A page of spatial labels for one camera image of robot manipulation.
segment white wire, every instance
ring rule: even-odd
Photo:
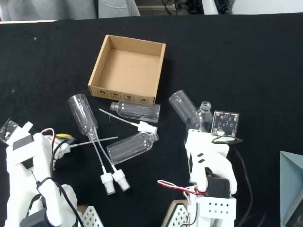
[[[118,119],[118,120],[121,120],[121,121],[125,122],[125,123],[128,123],[128,124],[134,125],[134,126],[136,126],[136,127],[139,127],[139,124],[136,124],[136,123],[133,123],[133,122],[129,122],[129,121],[125,120],[125,119],[122,119],[122,118],[120,118],[120,117],[117,117],[117,116],[115,116],[115,115],[113,115],[113,114],[111,114],[111,113],[109,113],[109,112],[107,112],[107,111],[105,111],[105,110],[102,110],[101,108],[99,108],[99,110],[100,110],[101,112],[103,112],[103,113],[105,113],[105,114],[108,114],[109,116],[112,116],[112,117],[114,117],[114,118],[116,118],[116,119]]]
[[[45,133],[46,131],[49,131],[49,130],[52,131],[52,133],[53,133],[52,140],[51,140],[51,143],[52,143],[55,139],[55,131],[54,131],[53,128],[43,129],[40,133],[43,134],[43,133]]]
[[[99,151],[98,151],[98,149],[97,149],[97,147],[96,147],[96,145],[95,145],[95,142],[89,137],[89,140],[92,142],[92,144],[94,145],[94,148],[95,148],[95,150],[96,150],[96,153],[97,153],[97,155],[98,155],[98,158],[99,158],[99,160],[100,160],[100,163],[101,163],[101,166],[102,166],[102,169],[103,169],[103,173],[104,174],[106,174],[107,172],[106,172],[106,169],[105,169],[105,167],[104,167],[104,164],[103,164],[103,162],[102,162],[102,159],[101,159],[101,156],[100,156],[100,154],[99,154]]]
[[[189,187],[180,187],[180,186],[175,185],[172,182],[168,182],[168,181],[164,181],[164,180],[157,180],[157,182],[161,185],[166,185],[168,187],[173,187],[175,189],[182,189],[182,190],[185,189],[185,190],[188,190],[188,191],[191,191],[191,192],[195,192],[195,191],[191,190],[190,188],[197,186],[197,185],[192,185],[192,186],[189,186]]]
[[[111,164],[113,170],[114,170],[115,172],[117,172],[116,167],[114,166],[114,164],[112,163],[112,161],[111,161],[110,158],[108,157],[107,153],[104,151],[104,149],[103,149],[103,147],[102,147],[102,145],[101,145],[101,143],[100,143],[100,141],[99,141],[96,127],[94,127],[94,131],[95,131],[95,136],[96,136],[96,138],[97,138],[97,143],[99,144],[99,146],[100,146],[100,148],[101,148],[103,154],[104,154],[105,157],[107,158],[108,162]]]
[[[186,192],[183,192],[183,195],[185,196],[185,198],[186,198],[187,201],[188,201],[188,204],[190,205],[190,200],[189,200],[189,197],[188,197],[187,193],[186,193]]]
[[[189,154],[188,161],[187,161],[189,178],[190,178],[190,157],[191,157],[191,153]]]
[[[106,140],[113,140],[113,139],[118,139],[118,137],[117,136],[108,137],[108,138],[104,138],[104,139],[99,139],[99,141],[106,141]],[[86,145],[86,144],[90,144],[90,143],[91,143],[91,141],[84,142],[84,143],[71,144],[69,147],[74,148],[77,146],[82,146],[82,145]]]

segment open cardboard box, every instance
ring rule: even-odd
[[[153,105],[165,47],[106,35],[88,84],[92,96]]]

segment bottle neck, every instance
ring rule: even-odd
[[[211,108],[212,108],[212,105],[209,102],[203,101],[200,105],[199,110],[203,111],[203,112],[209,112],[211,110]]]
[[[159,139],[158,134],[156,133],[150,134],[151,142],[157,141],[158,139]]]
[[[110,110],[118,110],[119,109],[119,103],[111,103],[110,104]]]

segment bottle cap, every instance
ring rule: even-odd
[[[118,110],[118,109],[119,109],[119,104],[118,103],[112,102],[110,104],[110,110]]]
[[[115,188],[114,188],[114,183],[113,183],[113,176],[112,173],[106,173],[100,176],[101,181],[104,184],[104,187],[106,189],[107,195],[114,194]]]
[[[129,185],[129,183],[127,182],[127,180],[126,180],[122,169],[119,169],[117,172],[114,172],[113,173],[113,178],[120,185],[121,189],[124,192],[131,187]]]

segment black wire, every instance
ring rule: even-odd
[[[250,180],[248,178],[248,174],[247,174],[247,170],[246,170],[246,166],[245,166],[244,160],[243,160],[242,156],[240,155],[239,151],[236,148],[234,148],[234,151],[236,152],[237,157],[240,159],[240,161],[242,163],[243,171],[244,171],[244,176],[245,176],[246,183],[247,183],[247,186],[248,186],[248,190],[249,190],[249,193],[250,193],[250,204],[249,204],[249,206],[248,206],[245,214],[243,215],[242,219],[240,220],[240,222],[237,225],[237,227],[241,227],[243,225],[243,223],[246,221],[246,218],[247,218],[247,216],[250,213],[250,210],[251,210],[251,207],[252,207],[252,203],[253,203],[253,194],[252,194]]]
[[[228,144],[228,145],[232,145],[232,144],[237,144],[237,143],[242,143],[243,140],[239,139],[239,138],[235,138],[235,140],[230,140],[230,141],[216,141],[217,139],[221,138],[222,136],[217,136],[216,138],[214,138],[212,140],[213,144]]]
[[[39,192],[39,187],[47,180],[52,180],[54,182],[54,184],[59,188],[59,191],[63,194],[66,202],[68,203],[68,205],[70,206],[70,208],[72,209],[72,211],[74,212],[74,214],[76,215],[76,218],[78,220],[78,222],[80,223],[81,227],[84,227],[84,224],[77,212],[77,210],[74,208],[74,206],[72,205],[71,201],[69,200],[65,190],[62,188],[62,186],[60,184],[58,184],[56,181],[54,181],[51,177],[47,177],[45,178],[43,181],[36,181],[36,184],[37,184],[37,191]]]
[[[261,227],[263,225],[263,222],[265,220],[265,217],[266,217],[266,213],[263,214],[263,217],[261,219],[261,221],[259,222],[258,226],[257,227]]]
[[[55,150],[52,153],[52,157],[51,157],[51,163],[50,163],[50,173],[51,173],[51,177],[53,177],[53,160],[55,159],[55,154],[57,152],[57,150],[60,148],[60,146],[64,143],[66,143],[68,141],[68,139],[63,140],[61,143],[58,144],[58,146],[55,148]]]
[[[197,220],[197,216],[198,216],[198,203],[196,203],[196,215],[195,215],[195,220],[194,220],[191,224],[186,224],[186,223],[184,223],[184,224],[182,224],[180,227],[182,227],[182,226],[191,226],[191,225],[195,224],[195,222],[196,222],[196,220]]]
[[[176,10],[176,16],[178,15],[178,2],[175,0],[175,10]]]
[[[8,126],[9,126],[10,120],[11,120],[11,117],[8,118],[8,119],[6,120],[6,122],[4,123],[4,132],[3,132],[3,137],[2,137],[3,140],[5,140],[5,135],[6,135],[6,132],[7,132],[7,130],[8,130]]]
[[[169,9],[166,7],[166,4],[168,3],[168,1],[169,1],[169,0],[167,0],[166,3],[165,3],[164,0],[162,0],[162,4],[163,4],[163,6],[164,6],[166,12],[167,12],[169,15],[171,15],[171,12],[170,12]]]
[[[40,198],[40,196],[41,196],[41,194],[39,193],[39,194],[35,195],[35,196],[32,198],[32,200],[31,200],[31,202],[30,202],[30,204],[29,204],[29,206],[28,206],[28,209],[27,209],[27,215],[26,215],[26,217],[28,217],[29,211],[32,209],[33,203],[34,203],[36,200],[38,200],[38,199]]]

